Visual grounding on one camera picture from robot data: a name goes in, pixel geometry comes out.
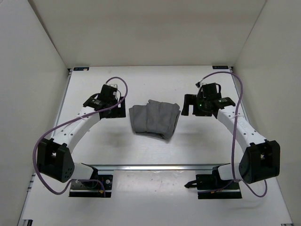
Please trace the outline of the grey pleated skirt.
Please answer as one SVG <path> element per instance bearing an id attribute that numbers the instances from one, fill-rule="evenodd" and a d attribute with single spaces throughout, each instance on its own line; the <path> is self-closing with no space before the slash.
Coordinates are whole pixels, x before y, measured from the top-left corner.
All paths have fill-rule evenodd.
<path id="1" fill-rule="evenodd" d="M 177 103 L 150 99 L 146 105 L 129 108 L 132 131 L 138 135 L 169 140 L 174 134 L 180 113 Z"/>

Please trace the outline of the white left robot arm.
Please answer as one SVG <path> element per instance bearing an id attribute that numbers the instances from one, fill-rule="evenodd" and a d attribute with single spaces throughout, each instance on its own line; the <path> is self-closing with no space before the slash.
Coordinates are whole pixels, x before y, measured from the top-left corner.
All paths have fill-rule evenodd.
<path id="1" fill-rule="evenodd" d="M 101 119 L 124 118 L 125 101 L 116 84 L 104 84 L 82 106 L 77 120 L 62 126 L 50 139 L 43 138 L 37 147 L 35 169 L 57 181 L 82 180 L 87 187 L 98 183 L 96 168 L 75 163 L 72 152 L 84 135 Z"/>

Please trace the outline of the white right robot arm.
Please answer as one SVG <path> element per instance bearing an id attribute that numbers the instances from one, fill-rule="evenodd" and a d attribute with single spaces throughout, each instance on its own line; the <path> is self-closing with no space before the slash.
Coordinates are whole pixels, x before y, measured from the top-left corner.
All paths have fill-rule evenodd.
<path id="1" fill-rule="evenodd" d="M 210 175 L 198 176 L 186 184 L 186 188 L 220 189 L 235 180 L 252 184 L 277 177 L 280 173 L 280 145 L 269 141 L 258 133 L 238 112 L 238 106 L 229 97 L 222 97 L 221 86 L 217 83 L 196 84 L 196 95 L 186 94 L 182 115 L 189 114 L 193 106 L 195 116 L 214 116 L 233 135 L 233 144 L 238 143 L 243 151 L 239 163 L 227 163 L 213 167 Z"/>

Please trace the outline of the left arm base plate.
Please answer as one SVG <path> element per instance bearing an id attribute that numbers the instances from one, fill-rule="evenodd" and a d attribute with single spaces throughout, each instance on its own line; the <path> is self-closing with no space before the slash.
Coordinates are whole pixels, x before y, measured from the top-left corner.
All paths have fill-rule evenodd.
<path id="1" fill-rule="evenodd" d="M 99 172 L 98 178 L 104 186 L 97 182 L 72 182 L 69 197 L 78 198 L 111 198 L 113 174 L 112 172 Z"/>

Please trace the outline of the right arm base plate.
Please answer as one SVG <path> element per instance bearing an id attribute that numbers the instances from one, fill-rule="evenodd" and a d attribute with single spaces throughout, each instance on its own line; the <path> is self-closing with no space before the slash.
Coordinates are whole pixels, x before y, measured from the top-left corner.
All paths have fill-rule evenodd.
<path id="1" fill-rule="evenodd" d="M 242 199 L 239 183 L 232 180 L 221 180 L 214 167 L 209 174 L 196 175 L 199 200 Z"/>

